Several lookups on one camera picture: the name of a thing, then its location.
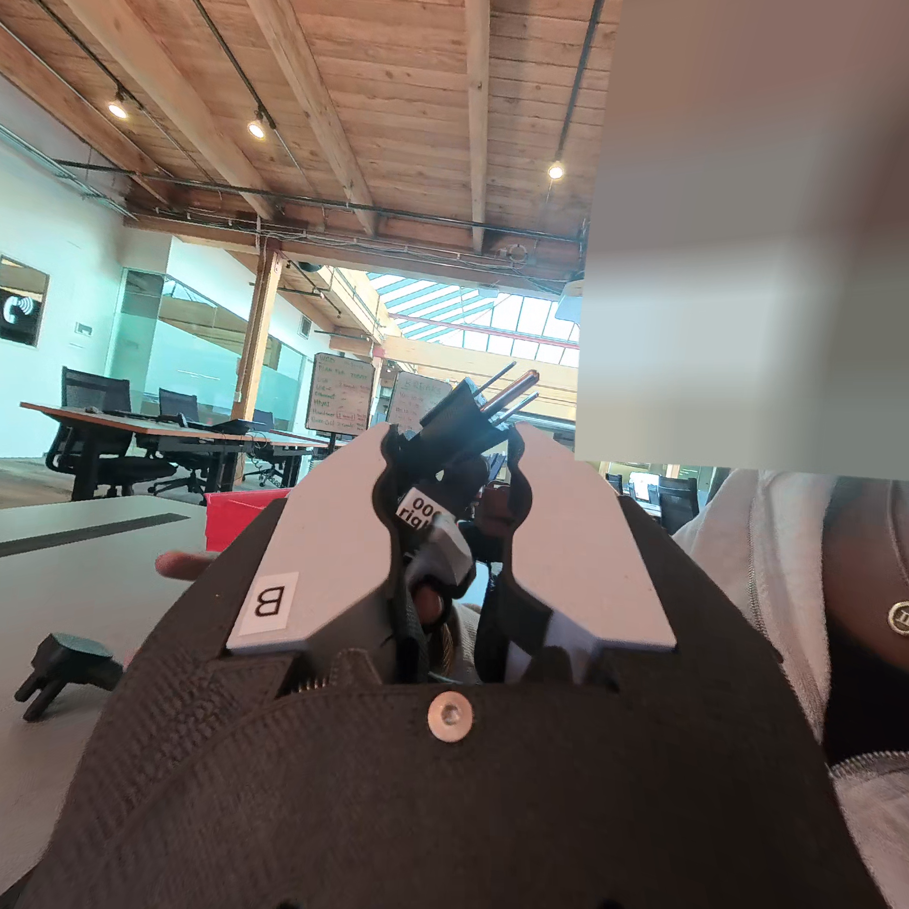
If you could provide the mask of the whiteboard with handwriting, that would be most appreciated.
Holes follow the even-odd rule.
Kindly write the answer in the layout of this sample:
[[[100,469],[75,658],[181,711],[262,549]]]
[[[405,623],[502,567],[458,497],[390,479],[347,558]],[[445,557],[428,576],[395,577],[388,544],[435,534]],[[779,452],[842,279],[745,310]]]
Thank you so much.
[[[307,430],[357,437],[370,423],[375,368],[357,358],[325,352],[313,358],[304,426]]]
[[[385,421],[401,434],[419,433],[423,418],[452,390],[449,382],[402,371],[394,381]]]

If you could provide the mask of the wooden support post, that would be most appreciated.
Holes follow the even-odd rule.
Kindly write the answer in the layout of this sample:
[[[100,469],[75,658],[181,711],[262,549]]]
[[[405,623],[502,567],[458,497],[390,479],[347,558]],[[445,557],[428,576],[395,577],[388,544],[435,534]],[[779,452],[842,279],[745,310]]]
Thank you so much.
[[[283,262],[284,256],[278,241],[274,238],[267,239],[258,256],[252,305],[238,364],[232,419],[253,419]]]

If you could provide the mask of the black braided cord plug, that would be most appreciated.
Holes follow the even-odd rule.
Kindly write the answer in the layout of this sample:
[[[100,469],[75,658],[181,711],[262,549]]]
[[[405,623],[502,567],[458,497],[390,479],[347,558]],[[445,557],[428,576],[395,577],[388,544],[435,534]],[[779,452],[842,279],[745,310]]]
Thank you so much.
[[[49,633],[31,660],[32,671],[14,698],[28,703],[26,722],[37,722],[64,688],[93,686],[111,692],[124,667],[101,643],[69,633]]]

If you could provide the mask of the black office chair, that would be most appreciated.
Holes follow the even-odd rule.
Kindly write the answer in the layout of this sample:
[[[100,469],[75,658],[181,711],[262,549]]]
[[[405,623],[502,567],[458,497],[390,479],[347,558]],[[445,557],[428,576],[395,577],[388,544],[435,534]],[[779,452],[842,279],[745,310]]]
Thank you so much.
[[[247,460],[255,465],[261,488],[267,485],[274,487],[283,485],[286,459],[276,453],[276,448],[269,438],[274,429],[275,420],[272,412],[254,411],[251,432],[255,438],[248,448]]]
[[[159,416],[165,423],[170,422],[181,428],[199,428],[198,402],[195,395],[172,392],[163,388],[158,391]],[[150,456],[162,456],[172,460],[178,467],[188,471],[188,475],[163,483],[152,483],[148,494],[157,495],[185,487],[188,493],[202,495],[205,492],[205,481],[213,470],[213,456],[208,451],[201,454],[189,450],[171,451],[161,448],[162,437],[149,437],[139,442]]]
[[[129,381],[62,368],[62,407],[82,413],[131,414]],[[45,457],[52,472],[74,477],[71,499],[85,501],[95,496],[99,486],[107,497],[131,495],[137,483],[165,480],[176,473],[176,466],[157,456],[128,453],[134,432],[89,423],[59,422],[58,430]]]

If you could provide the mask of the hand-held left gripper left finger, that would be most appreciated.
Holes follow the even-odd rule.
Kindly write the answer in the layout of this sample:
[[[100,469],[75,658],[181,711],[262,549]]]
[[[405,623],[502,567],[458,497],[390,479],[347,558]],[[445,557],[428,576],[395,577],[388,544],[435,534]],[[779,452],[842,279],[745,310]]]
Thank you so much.
[[[365,650],[386,683],[425,681],[426,638],[403,582],[393,524],[398,434],[371,427],[284,500],[226,649],[301,653],[311,677]]]

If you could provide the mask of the black phone icon wall sign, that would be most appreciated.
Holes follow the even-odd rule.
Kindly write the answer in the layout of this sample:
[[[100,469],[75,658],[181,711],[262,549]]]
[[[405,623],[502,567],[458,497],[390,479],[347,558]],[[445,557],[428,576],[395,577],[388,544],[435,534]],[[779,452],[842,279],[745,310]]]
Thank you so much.
[[[1,256],[1,339],[38,346],[50,276]]]

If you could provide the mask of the glass partition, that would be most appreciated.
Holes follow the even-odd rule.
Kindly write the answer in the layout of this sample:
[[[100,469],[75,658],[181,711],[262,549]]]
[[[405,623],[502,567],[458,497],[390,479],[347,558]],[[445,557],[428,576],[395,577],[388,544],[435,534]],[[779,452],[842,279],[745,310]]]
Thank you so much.
[[[131,411],[159,415],[163,392],[196,400],[195,421],[227,420],[244,351],[247,308],[235,312],[181,281],[127,268],[108,374],[129,381]],[[264,354],[256,409],[274,427],[302,426],[312,375],[311,320],[280,296]]]

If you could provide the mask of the brown top office desk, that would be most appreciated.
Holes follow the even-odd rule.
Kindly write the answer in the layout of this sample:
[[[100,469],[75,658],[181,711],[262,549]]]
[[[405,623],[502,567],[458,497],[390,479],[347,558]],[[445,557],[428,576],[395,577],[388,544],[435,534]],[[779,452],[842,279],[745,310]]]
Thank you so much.
[[[205,476],[196,481],[199,495],[227,493],[242,480],[242,460],[279,462],[279,487],[296,483],[304,455],[326,451],[324,440],[277,430],[247,432],[205,426],[179,426],[175,417],[146,418],[91,408],[52,406],[22,401],[20,407],[58,424],[46,455],[47,468],[73,479],[70,500],[89,501],[103,487],[107,496],[131,493],[137,485],[174,488],[171,467],[187,456],[205,461]]]

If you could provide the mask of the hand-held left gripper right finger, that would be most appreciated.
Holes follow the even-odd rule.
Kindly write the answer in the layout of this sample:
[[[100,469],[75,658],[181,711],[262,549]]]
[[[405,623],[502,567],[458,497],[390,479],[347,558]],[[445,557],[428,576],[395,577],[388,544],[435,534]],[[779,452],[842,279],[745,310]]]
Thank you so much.
[[[508,440],[503,567],[484,605],[474,665],[487,684],[602,680],[608,653],[674,653],[676,635],[616,492],[527,424]]]

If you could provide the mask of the red plastic bin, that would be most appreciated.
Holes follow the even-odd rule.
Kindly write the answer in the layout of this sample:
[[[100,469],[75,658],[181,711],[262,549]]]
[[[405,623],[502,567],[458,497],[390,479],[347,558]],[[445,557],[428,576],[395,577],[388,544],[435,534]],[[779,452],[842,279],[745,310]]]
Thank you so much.
[[[205,494],[206,551],[221,553],[259,513],[275,501],[286,499],[289,488]]]

